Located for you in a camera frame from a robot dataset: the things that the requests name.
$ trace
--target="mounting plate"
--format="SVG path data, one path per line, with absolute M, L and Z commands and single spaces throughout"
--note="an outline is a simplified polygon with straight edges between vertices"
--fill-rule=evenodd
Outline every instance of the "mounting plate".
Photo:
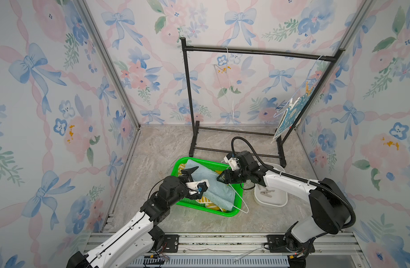
M 165 235 L 164 236 L 164 242 L 163 245 L 165 245 L 165 248 L 163 249 L 162 252 L 164 253 L 176 253 L 178 251 L 178 239 L 180 236 L 178 234 L 173 234 L 173 235 Z
M 287 253 L 287 252 L 290 252 L 286 247 L 284 247 L 284 245 L 286 243 L 283 240 L 284 239 L 283 234 L 282 235 L 281 234 L 279 234 L 279 235 L 269 234 L 269 235 L 266 236 L 266 238 L 267 238 L 267 242 L 269 244 L 269 251 L 271 253 Z M 314 253 L 314 252 L 315 252 L 315 248 L 312 245 L 311 253 Z

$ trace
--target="towel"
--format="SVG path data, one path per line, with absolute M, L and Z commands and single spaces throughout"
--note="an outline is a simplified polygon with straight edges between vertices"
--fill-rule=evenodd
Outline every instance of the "towel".
M 186 167 L 186 164 L 180 164 L 180 166 L 178 166 L 178 175 L 181 176 L 181 170 L 183 170 Z M 212 210 L 216 210 L 216 211 L 222 211 L 222 212 L 226 212 L 226 210 L 224 208 L 221 208 L 219 206 L 217 206 L 216 204 L 214 204 L 211 200 L 209 200 L 208 198 L 202 196 L 201 199 L 197 199 L 196 202 L 198 202 L 199 204 L 204 204 L 206 208 L 212 209 Z
M 192 173 L 194 181 L 200 181 L 207 179 L 209 187 L 203 196 L 212 201 L 215 205 L 222 209 L 231 211 L 233 209 L 235 192 L 229 185 L 217 181 L 218 174 L 211 169 L 189 159 L 185 168 L 191 169 L 198 166 L 199 168 Z

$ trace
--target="black cable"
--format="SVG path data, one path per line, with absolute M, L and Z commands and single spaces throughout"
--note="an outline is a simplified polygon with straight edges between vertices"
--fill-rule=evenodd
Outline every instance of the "black cable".
M 243 190 L 252 190 L 252 189 L 254 189 L 255 187 L 256 187 L 256 185 L 254 185 L 253 187 L 250 187 L 250 188 L 247 188 L 247 189 L 244 189 L 243 187 L 242 187 L 242 184 L 240 184 L 240 187 L 243 189 Z
M 234 137 L 234 138 L 232 139 L 231 146 L 232 146 L 232 153 L 233 153 L 233 155 L 235 154 L 235 153 L 234 153 L 233 142 L 234 142 L 235 140 L 237 140 L 237 139 L 240 139 L 240 140 L 244 141 L 244 142 L 248 145 L 248 147 L 250 147 L 251 151 L 254 153 L 254 155 L 256 156 L 257 160 L 258 160 L 265 168 L 267 168 L 267 169 L 269 169 L 269 170 L 272 170 L 273 172 L 275 172 L 275 173 L 277 173 L 277 174 L 280 174 L 280 175 L 289 177 L 289 178 L 291 178 L 291 179 L 298 180 L 298 181 L 301 181 L 301 182 L 303 182 L 303 183 L 313 185 L 313 186 L 315 186 L 315 187 L 317 187 L 317 188 L 323 190 L 324 192 L 329 193 L 331 196 L 335 197 L 336 199 L 338 199 L 338 200 L 348 209 L 349 215 L 351 215 L 351 220 L 350 220 L 347 224 L 344 224 L 344 225 L 341 227 L 341 229 L 348 228 L 348 227 L 351 227 L 351 226 L 354 225 L 354 223 L 355 223 L 357 217 L 355 216 L 354 209 L 352 208 L 352 206 L 351 206 L 351 204 L 350 204 L 349 202 L 345 201 L 345 200 L 344 200 L 342 197 L 340 197 L 338 194 L 336 194 L 336 193 L 333 192 L 331 189 L 327 188 L 326 186 L 324 186 L 324 185 L 322 185 L 322 184 L 316 183 L 316 182 L 314 182 L 314 181 L 309 181 L 309 180 L 307 180 L 307 179 L 300 178 L 300 177 L 297 177 L 297 176 L 294 176 L 294 175 L 291 175 L 291 174 L 288 174 L 288 173 L 284 173 L 284 172 L 281 172 L 281 171 L 277 171 L 277 170 L 275 170 L 272 166 L 265 164 L 265 163 L 261 160 L 261 158 L 257 155 L 257 153 L 256 153 L 256 151 L 254 150 L 254 148 L 253 148 L 253 146 L 251 145 L 251 143 L 249 143 L 249 142 L 248 142 L 245 138 L 243 138 L 243 137 L 239 137 L 239 136 L 238 136 L 238 137 Z
M 157 253 L 157 250 L 155 250 L 155 252 L 156 252 L 156 254 L 157 254 L 157 256 L 158 256 L 158 258 L 159 258 L 159 268 L 162 266 L 162 262 L 161 262 L 161 259 L 160 259 L 160 255 L 159 255 L 159 253 Z
M 151 191 L 153 190 L 153 188 L 154 188 L 159 182 L 161 182 L 161 181 L 163 181 L 163 180 L 164 180 L 164 178 L 161 179 L 160 181 L 158 181 L 155 185 L 153 185 L 153 187 L 150 189 L 149 196 L 147 197 L 147 200 L 150 199 L 150 194 L 151 194 Z M 136 223 L 134 223 L 133 226 L 135 226 L 138 222 L 140 222 L 140 221 L 144 218 L 144 216 L 145 216 L 145 209 L 144 209 L 144 214 L 143 214 L 143 216 L 142 216 Z M 119 237 L 118 237 L 116 240 L 114 240 L 108 247 L 106 247 L 103 251 L 101 251 L 101 253 L 105 252 L 105 251 L 107 250 L 107 248 L 111 247 L 114 243 L 116 243 L 117 240 L 119 240 L 119 238 L 121 238 L 122 236 L 124 236 L 124 235 L 125 235 L 128 231 L 130 231 L 130 230 L 132 230 L 132 229 L 131 229 L 131 228 L 127 229 L 124 233 L 122 233 L 121 236 L 119 236 Z M 89 266 L 91 265 L 91 263 L 92 263 L 97 257 L 98 257 L 98 256 L 96 256 L 95 258 L 93 258 L 93 260 L 89 263 L 89 265 L 88 265 L 86 268 L 89 268 Z
M 315 236 L 315 238 L 321 237 L 321 236 L 326 235 L 326 234 L 328 234 L 328 233 L 322 233 L 320 235 Z

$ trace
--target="white plastic tray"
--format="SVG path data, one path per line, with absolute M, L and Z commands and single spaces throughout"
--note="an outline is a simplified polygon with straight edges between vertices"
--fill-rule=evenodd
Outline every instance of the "white plastic tray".
M 267 163 L 265 164 L 273 166 L 274 169 L 277 169 L 279 171 L 285 172 L 285 169 L 281 167 L 278 164 L 273 164 L 273 163 Z M 264 190 L 275 190 L 274 192 L 269 192 L 267 193 L 268 196 L 262 195 L 260 192 Z M 287 204 L 288 202 L 288 194 L 287 192 L 284 192 L 283 190 L 272 188 L 272 187 L 263 187 L 259 184 L 256 184 L 254 188 L 254 200 L 256 201 L 257 204 L 265 207 L 283 207 Z

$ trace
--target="rack leg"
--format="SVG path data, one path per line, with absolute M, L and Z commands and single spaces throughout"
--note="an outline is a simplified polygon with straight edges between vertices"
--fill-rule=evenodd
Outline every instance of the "rack leg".
M 281 157 L 280 158 L 281 167 L 285 168 L 287 166 L 287 161 L 285 160 L 284 148 L 283 148 L 281 136 L 277 138 L 277 147 L 278 147 L 278 154 Z
M 190 144 L 190 151 L 189 151 L 190 157 L 193 157 L 195 153 L 196 140 L 198 138 L 198 132 L 199 132 L 199 121 L 196 121 L 193 128 L 194 130 L 193 130 L 192 143 Z

